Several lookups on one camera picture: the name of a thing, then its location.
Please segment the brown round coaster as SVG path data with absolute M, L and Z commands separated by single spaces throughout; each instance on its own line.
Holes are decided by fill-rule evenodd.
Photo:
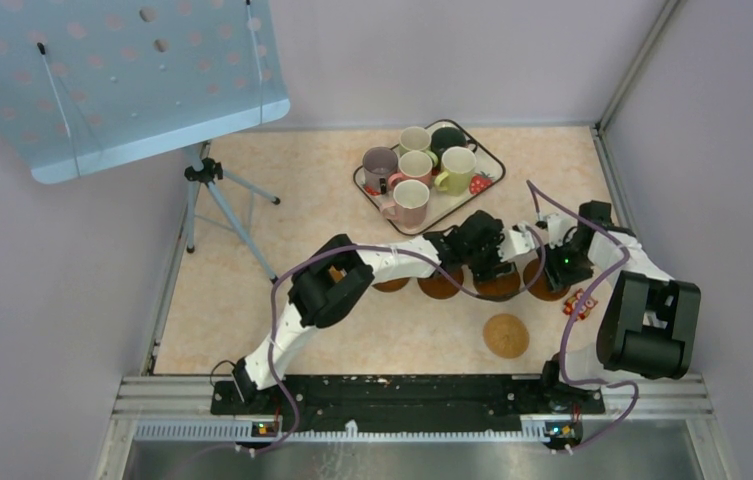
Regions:
M 522 279 L 520 273 L 514 270 L 488 280 L 474 278 L 473 285 L 479 295 L 502 301 L 520 293 Z
M 409 281 L 409 278 L 400 278 L 381 283 L 374 283 L 372 287 L 383 293 L 393 293 L 403 289 Z
M 535 258 L 531 260 L 523 270 L 523 282 L 528 285 L 527 290 L 535 298 L 553 302 L 562 300 L 568 296 L 570 290 L 562 289 L 559 291 L 553 291 L 548 284 L 546 275 L 543 269 L 540 267 L 540 260 Z
M 461 268 L 449 271 L 447 276 L 435 271 L 431 276 L 418 278 L 417 283 L 420 290 L 428 297 L 436 300 L 446 300 L 460 291 L 449 278 L 452 278 L 458 285 L 464 283 L 464 272 Z

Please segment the light woven round coaster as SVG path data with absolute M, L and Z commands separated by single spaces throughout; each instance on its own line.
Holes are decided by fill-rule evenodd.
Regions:
M 530 334 L 517 316 L 498 314 L 486 321 L 483 327 L 483 341 L 494 355 L 515 359 L 528 350 Z

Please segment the dark green mug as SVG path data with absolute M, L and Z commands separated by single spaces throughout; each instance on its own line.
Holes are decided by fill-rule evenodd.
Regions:
M 430 149 L 438 159 L 441 159 L 443 154 L 452 147 L 468 148 L 476 152 L 478 143 L 457 127 L 444 126 L 431 133 Z

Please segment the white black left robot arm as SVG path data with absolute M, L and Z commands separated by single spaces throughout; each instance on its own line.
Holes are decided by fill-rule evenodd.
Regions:
M 389 244 L 356 244 L 337 234 L 308 260 L 278 278 L 291 282 L 287 302 L 271 307 L 267 337 L 233 369 L 235 401 L 249 413 L 271 404 L 273 386 L 320 329 L 346 318 L 362 296 L 378 283 L 447 276 L 463 267 L 478 280 L 502 274 L 506 263 L 536 247 L 527 226 L 506 228 L 477 211 L 461 225 L 429 231 Z

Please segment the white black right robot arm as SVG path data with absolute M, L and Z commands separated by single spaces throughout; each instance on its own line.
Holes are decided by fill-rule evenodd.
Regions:
M 562 345 L 554 357 L 560 373 L 538 385 L 541 404 L 552 412 L 574 404 L 578 386 L 612 386 L 635 376 L 683 378 L 701 303 L 696 284 L 660 269 L 631 230 L 613 223 L 610 204 L 592 200 L 574 216 L 572 222 L 556 215 L 545 220 L 552 240 L 544 249 L 547 292 L 562 294 L 584 285 L 569 311 L 566 327 L 572 329 L 594 288 L 606 282 L 612 291 L 595 342 L 579 351 Z

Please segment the white tray with black rim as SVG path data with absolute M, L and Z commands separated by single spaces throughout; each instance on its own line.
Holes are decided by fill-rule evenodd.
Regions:
M 470 139 L 473 139 L 476 141 L 474 137 L 472 137 L 462 127 L 460 127 L 457 123 L 451 120 L 436 121 L 430 124 L 429 126 L 423 127 L 423 128 L 427 129 L 431 135 L 432 132 L 444 126 L 457 127 L 463 130 L 464 133 Z M 398 156 L 398 153 L 397 153 L 397 145 L 390 147 L 390 149 L 392 149 L 396 153 L 399 160 L 400 157 Z M 437 225 L 439 222 L 443 221 L 445 218 L 455 213 L 459 208 L 471 202 L 474 198 L 476 198 L 477 195 L 481 194 L 482 192 L 487 190 L 489 187 L 495 185 L 502 179 L 502 177 L 504 176 L 506 172 L 506 169 L 503 163 L 499 159 L 497 159 L 493 154 L 491 154 L 491 152 L 489 152 L 480 143 L 478 143 L 478 149 L 474 153 L 476 154 L 476 157 L 477 157 L 475 175 L 471 180 L 468 190 L 460 196 L 446 195 L 444 193 L 441 193 L 435 190 L 434 185 L 433 185 L 433 180 L 441 171 L 441 159 L 439 159 L 438 165 L 434 166 L 432 170 L 432 186 L 429 188 L 430 199 L 428 202 L 426 219 L 422 225 L 415 228 L 406 228 L 406 227 L 400 226 L 393 221 L 385 219 L 382 216 L 380 212 L 380 207 L 383 204 L 385 204 L 388 200 L 391 199 L 394 189 L 388 190 L 388 192 L 383 195 L 372 196 L 368 194 L 365 191 L 364 186 L 363 186 L 364 173 L 362 169 L 362 164 L 355 170 L 353 174 L 353 181 L 355 185 L 357 186 L 357 188 L 360 191 L 362 191 L 362 193 L 370 201 L 370 203 L 373 204 L 374 207 L 379 211 L 379 216 L 387 220 L 388 223 L 397 232 L 406 236 L 416 236 L 430 230 L 433 226 Z

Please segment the pink mug in front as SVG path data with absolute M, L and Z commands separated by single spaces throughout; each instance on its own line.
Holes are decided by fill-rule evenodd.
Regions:
M 417 180 L 404 180 L 394 188 L 391 199 L 380 207 L 382 216 L 396 224 L 415 228 L 427 216 L 429 187 Z

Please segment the pink mug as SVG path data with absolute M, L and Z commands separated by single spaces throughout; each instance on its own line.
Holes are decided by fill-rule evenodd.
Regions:
M 396 224 L 415 228 L 427 216 L 429 187 L 417 180 L 404 180 L 394 188 L 391 199 L 380 207 L 382 216 Z
M 433 160 L 429 152 L 406 152 L 398 160 L 397 172 L 387 180 L 388 189 L 393 190 L 399 183 L 406 180 L 416 180 L 430 188 L 433 168 Z

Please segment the yellow green mug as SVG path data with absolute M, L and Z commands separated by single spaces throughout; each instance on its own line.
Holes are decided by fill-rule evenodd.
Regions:
M 476 154 L 469 148 L 448 148 L 441 158 L 441 171 L 433 180 L 435 190 L 451 196 L 462 195 L 469 188 L 476 165 Z

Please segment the pink mug in middle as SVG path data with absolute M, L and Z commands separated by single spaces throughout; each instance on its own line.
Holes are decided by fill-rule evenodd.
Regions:
M 406 152 L 398 160 L 397 172 L 387 180 L 388 189 L 393 190 L 399 183 L 406 180 L 416 180 L 430 188 L 433 168 L 433 160 L 429 152 Z

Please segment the cream mug at back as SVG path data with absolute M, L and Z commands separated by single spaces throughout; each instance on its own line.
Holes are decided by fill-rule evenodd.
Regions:
M 431 159 L 433 166 L 437 166 L 439 158 L 432 151 L 431 144 L 432 137 L 427 129 L 420 126 L 407 127 L 400 134 L 397 153 L 399 157 L 402 157 L 408 152 L 422 152 Z

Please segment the purple grey mug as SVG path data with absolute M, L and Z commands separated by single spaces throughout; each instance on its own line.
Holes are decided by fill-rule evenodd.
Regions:
M 373 147 L 362 158 L 363 186 L 372 195 L 383 195 L 389 190 L 388 180 L 397 172 L 398 157 L 387 147 Z

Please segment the grey tripod stand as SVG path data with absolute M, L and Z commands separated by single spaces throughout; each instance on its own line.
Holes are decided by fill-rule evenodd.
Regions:
M 259 196 L 273 205 L 280 205 L 281 198 L 258 185 L 246 180 L 238 174 L 227 170 L 221 162 L 216 161 L 210 156 L 211 141 L 206 140 L 199 144 L 197 153 L 189 160 L 188 166 L 183 171 L 183 177 L 187 182 L 187 201 L 184 225 L 182 235 L 185 240 L 185 252 L 193 254 L 196 251 L 196 220 L 202 220 L 215 225 L 223 230 L 234 233 L 250 250 L 254 258 L 258 261 L 265 275 L 272 285 L 275 285 L 279 276 L 271 267 L 264 254 L 260 251 L 255 243 L 250 227 L 252 223 L 255 197 Z M 241 220 L 224 195 L 219 183 L 229 180 L 236 183 L 250 193 L 248 203 L 247 218 Z M 216 204 L 224 217 L 224 222 L 219 222 L 200 215 L 197 210 L 197 203 L 201 190 L 209 193 L 211 199 Z

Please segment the light blue perforated board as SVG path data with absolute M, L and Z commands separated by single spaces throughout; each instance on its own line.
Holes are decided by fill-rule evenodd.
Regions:
M 41 183 L 290 108 L 265 1 L 0 1 L 0 136 Z

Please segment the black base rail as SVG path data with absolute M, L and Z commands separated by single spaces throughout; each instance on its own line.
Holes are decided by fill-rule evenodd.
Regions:
M 289 430 L 336 432 L 350 421 L 363 433 L 512 432 L 527 415 L 602 414 L 600 392 L 539 375 L 291 375 L 281 386 L 239 394 L 230 380 L 214 386 L 216 416 L 253 415 Z

